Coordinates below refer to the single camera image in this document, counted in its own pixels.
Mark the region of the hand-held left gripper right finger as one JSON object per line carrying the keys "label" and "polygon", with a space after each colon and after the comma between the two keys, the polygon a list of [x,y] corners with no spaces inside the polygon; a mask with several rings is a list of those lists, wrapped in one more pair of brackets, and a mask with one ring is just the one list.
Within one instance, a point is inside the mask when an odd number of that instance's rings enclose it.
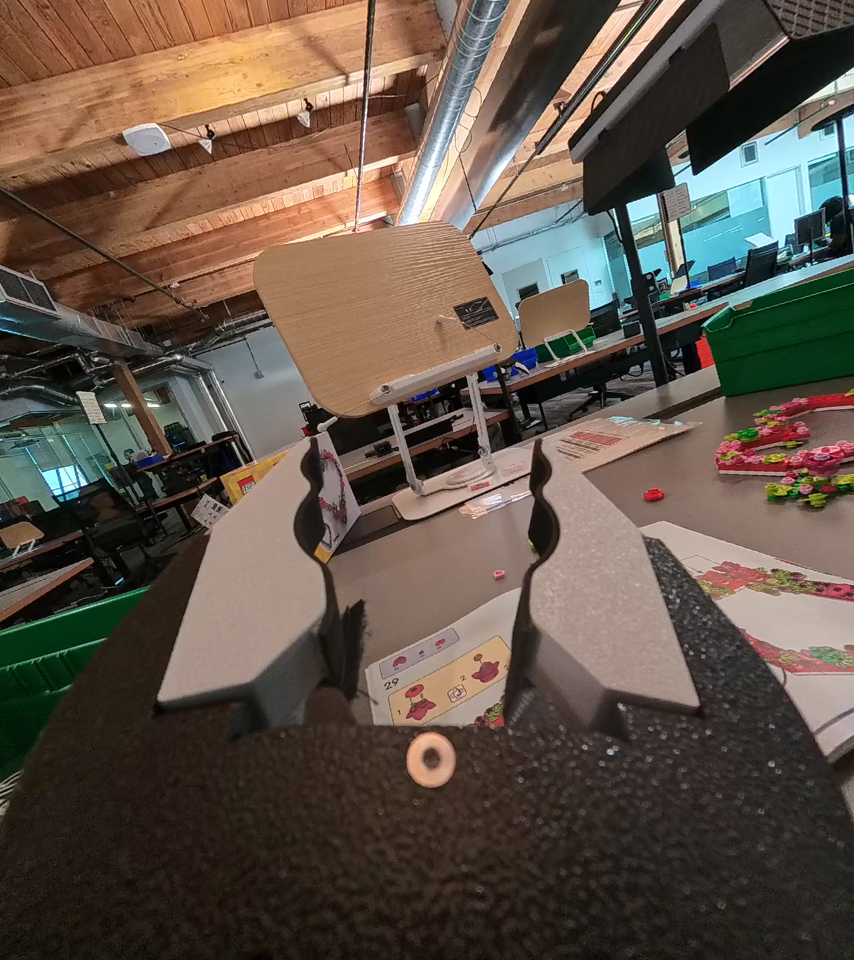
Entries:
{"label": "hand-held left gripper right finger", "polygon": [[614,737],[621,707],[695,715],[700,703],[639,528],[556,447],[531,453],[524,575],[505,723],[529,691],[573,725]]}

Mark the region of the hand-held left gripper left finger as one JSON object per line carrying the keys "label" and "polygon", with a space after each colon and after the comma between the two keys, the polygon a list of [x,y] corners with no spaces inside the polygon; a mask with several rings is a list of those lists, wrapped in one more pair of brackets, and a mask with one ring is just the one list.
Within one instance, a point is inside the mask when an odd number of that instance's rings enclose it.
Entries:
{"label": "hand-held left gripper left finger", "polygon": [[240,703],[272,728],[300,723],[320,688],[356,698],[362,610],[340,612],[328,566],[326,453],[318,438],[302,440],[214,525],[161,710]]}

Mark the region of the large red brick heart section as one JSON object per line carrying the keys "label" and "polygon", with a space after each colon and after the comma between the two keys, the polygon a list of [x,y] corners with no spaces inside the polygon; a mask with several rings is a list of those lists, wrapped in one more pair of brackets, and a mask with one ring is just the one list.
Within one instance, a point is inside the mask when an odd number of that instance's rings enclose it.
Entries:
{"label": "large red brick heart section", "polygon": [[838,474],[854,463],[854,440],[807,447],[811,437],[805,415],[854,411],[854,389],[797,397],[753,415],[753,425],[724,437],[715,452],[719,474],[786,477],[807,471],[815,476]]}

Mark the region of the yellow toy brick box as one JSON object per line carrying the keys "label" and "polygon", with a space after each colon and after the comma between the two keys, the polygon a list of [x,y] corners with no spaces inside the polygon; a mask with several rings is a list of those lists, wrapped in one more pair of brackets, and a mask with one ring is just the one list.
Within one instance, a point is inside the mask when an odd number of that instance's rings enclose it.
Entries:
{"label": "yellow toy brick box", "polygon": [[[324,520],[324,533],[315,549],[315,557],[328,562],[344,542],[361,516],[361,508],[348,481],[345,469],[326,434],[317,438],[323,485],[317,496]],[[263,457],[220,477],[220,482],[236,505],[266,474],[289,453],[290,448]]]}

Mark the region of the small clear plastic bag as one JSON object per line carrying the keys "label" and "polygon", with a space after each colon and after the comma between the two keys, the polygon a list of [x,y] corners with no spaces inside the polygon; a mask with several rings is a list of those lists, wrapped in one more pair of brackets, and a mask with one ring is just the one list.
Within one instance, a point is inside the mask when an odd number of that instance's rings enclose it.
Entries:
{"label": "small clear plastic bag", "polygon": [[500,490],[493,492],[489,496],[476,498],[464,503],[458,508],[458,512],[470,520],[479,520],[491,514],[494,511],[505,509],[513,503],[517,503],[531,496],[530,490],[522,488],[513,491]]}

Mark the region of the clear bag with printed sheet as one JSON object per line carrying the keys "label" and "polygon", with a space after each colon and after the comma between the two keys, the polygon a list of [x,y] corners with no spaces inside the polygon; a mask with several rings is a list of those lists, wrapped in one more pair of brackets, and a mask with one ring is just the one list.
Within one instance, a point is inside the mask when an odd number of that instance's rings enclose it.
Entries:
{"label": "clear bag with printed sheet", "polygon": [[588,474],[699,426],[700,423],[696,421],[638,419],[618,415],[569,426],[544,438],[543,443],[579,472]]}

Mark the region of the green plastic bin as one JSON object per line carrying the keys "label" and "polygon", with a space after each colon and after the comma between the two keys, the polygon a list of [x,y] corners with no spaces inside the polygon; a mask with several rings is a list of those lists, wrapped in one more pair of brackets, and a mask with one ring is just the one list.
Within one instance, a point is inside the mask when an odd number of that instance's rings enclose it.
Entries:
{"label": "green plastic bin", "polygon": [[854,377],[854,267],[727,306],[702,330],[725,397]]}
{"label": "green plastic bin", "polygon": [[143,587],[0,630],[0,784],[23,769],[63,697],[145,594]]}

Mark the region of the brick rose with green leaves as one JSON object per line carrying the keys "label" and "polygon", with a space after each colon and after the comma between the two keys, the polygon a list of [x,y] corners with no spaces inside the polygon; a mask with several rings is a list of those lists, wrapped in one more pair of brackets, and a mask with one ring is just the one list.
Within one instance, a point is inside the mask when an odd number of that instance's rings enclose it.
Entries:
{"label": "brick rose with green leaves", "polygon": [[764,465],[783,469],[779,480],[766,484],[767,500],[821,509],[838,496],[854,495],[854,473],[841,473],[841,453],[832,447],[822,447],[790,458],[785,454],[763,457]]}

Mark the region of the small green bin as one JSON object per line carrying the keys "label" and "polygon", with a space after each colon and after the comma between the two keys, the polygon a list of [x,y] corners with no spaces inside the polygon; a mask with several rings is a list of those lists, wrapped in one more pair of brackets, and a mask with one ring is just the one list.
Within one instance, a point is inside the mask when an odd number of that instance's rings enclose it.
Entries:
{"label": "small green bin", "polygon": [[536,347],[538,360],[542,363],[562,362],[586,354],[596,340],[591,325],[581,330],[559,331],[545,338]]}

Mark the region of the building instruction booklet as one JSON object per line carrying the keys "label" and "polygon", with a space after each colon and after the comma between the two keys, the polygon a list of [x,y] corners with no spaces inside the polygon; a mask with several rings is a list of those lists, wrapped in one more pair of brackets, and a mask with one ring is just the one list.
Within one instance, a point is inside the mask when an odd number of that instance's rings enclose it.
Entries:
{"label": "building instruction booklet", "polygon": [[[667,522],[642,529],[677,558],[769,666],[831,761],[854,748],[854,581]],[[373,722],[504,725],[520,590],[365,669]]]}

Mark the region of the large wooden book stand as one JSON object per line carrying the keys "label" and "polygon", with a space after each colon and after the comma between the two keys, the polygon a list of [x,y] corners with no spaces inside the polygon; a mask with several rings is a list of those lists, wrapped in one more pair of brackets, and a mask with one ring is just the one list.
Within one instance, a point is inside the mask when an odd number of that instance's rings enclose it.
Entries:
{"label": "large wooden book stand", "polygon": [[[255,288],[313,399],[340,418],[386,410],[408,487],[396,512],[418,522],[528,476],[531,453],[490,449],[477,373],[509,361],[520,336],[471,241],[445,222],[397,225],[264,249]],[[467,381],[479,458],[427,481],[399,406]]]}

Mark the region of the white ceiling access point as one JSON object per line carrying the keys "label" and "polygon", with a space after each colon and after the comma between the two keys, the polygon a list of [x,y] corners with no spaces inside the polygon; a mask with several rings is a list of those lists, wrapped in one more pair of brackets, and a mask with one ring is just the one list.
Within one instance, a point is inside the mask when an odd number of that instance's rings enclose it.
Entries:
{"label": "white ceiling access point", "polygon": [[168,133],[156,123],[131,126],[121,136],[125,145],[141,158],[155,157],[172,149]]}

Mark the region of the black overhead light panel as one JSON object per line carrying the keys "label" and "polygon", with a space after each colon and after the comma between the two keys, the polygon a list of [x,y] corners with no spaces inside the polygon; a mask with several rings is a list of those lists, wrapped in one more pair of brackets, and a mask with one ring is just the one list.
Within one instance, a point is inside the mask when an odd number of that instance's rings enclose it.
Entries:
{"label": "black overhead light panel", "polygon": [[668,369],[628,203],[674,186],[685,135],[697,174],[854,67],[854,1],[680,2],[568,142],[589,215],[613,210],[657,386]]}

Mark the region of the rectangular metal air duct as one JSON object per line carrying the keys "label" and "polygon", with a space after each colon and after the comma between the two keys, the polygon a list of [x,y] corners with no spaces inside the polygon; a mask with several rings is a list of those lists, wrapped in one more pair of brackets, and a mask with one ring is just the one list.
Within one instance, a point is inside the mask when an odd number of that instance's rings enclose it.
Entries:
{"label": "rectangular metal air duct", "polygon": [[134,330],[60,304],[44,283],[1,265],[0,331],[122,358],[164,353]]}

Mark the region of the silver round ventilation duct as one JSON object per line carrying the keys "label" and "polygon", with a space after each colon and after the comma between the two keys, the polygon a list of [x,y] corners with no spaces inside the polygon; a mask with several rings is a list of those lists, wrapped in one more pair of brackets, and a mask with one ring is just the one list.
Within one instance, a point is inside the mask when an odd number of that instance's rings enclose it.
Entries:
{"label": "silver round ventilation duct", "polygon": [[458,2],[443,67],[422,129],[416,163],[396,219],[397,226],[411,226],[422,221],[508,6],[508,1]]}

